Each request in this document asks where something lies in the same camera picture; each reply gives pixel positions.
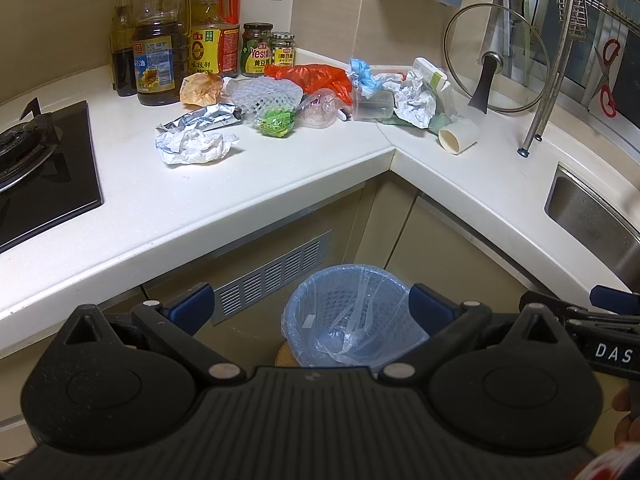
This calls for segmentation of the person right hand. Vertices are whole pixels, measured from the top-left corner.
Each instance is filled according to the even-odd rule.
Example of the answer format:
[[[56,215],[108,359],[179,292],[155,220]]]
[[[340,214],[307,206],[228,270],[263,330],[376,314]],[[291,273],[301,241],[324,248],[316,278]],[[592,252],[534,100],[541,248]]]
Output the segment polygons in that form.
[[[627,412],[627,415],[621,419],[614,430],[614,444],[621,445],[626,442],[640,441],[640,422],[638,417],[631,417],[631,398],[629,387],[621,388],[612,400],[612,409],[616,412]]]

